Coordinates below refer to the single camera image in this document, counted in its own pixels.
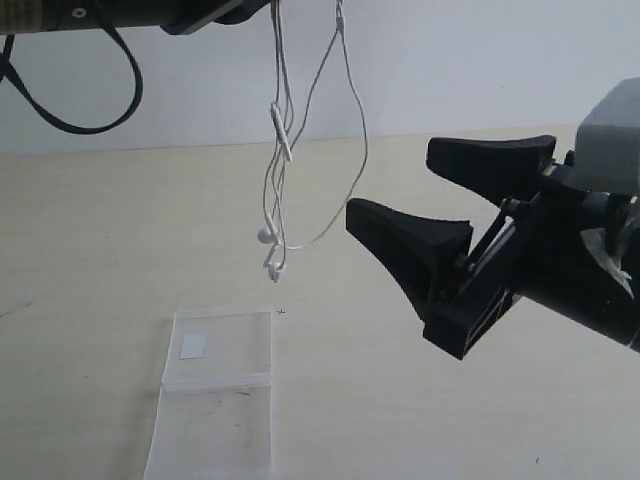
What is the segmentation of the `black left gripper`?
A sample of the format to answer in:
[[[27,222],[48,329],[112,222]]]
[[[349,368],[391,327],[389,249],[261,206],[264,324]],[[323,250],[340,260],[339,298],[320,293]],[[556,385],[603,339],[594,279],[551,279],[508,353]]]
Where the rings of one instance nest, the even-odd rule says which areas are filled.
[[[269,0],[176,1],[177,16],[161,28],[169,35],[190,35],[211,24],[238,25],[246,22]]]

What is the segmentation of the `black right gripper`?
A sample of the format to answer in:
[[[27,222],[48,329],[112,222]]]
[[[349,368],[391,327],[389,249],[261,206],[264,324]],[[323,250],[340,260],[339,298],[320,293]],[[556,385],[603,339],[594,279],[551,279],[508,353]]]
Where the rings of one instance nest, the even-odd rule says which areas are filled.
[[[392,275],[423,336],[462,359],[520,299],[639,348],[639,199],[582,190],[556,138],[434,137],[426,166],[499,208],[469,249],[468,221],[429,219],[353,198],[346,230]]]

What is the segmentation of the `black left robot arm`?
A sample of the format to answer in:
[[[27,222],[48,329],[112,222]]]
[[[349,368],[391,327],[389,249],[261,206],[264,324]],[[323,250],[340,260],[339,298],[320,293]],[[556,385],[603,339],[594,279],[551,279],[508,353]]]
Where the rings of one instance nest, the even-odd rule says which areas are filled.
[[[179,36],[216,23],[238,25],[268,0],[1,0],[3,35],[93,30],[102,21],[115,28],[159,27]]]

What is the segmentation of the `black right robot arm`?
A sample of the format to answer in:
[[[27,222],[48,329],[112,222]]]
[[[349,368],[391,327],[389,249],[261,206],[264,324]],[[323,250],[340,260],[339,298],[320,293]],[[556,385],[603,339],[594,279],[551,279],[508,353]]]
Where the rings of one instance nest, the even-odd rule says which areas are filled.
[[[455,358],[521,298],[630,349],[639,346],[639,229],[625,194],[568,183],[551,135],[435,137],[429,170],[498,208],[479,241],[469,221],[417,217],[351,199],[346,228],[391,274],[423,335]]]

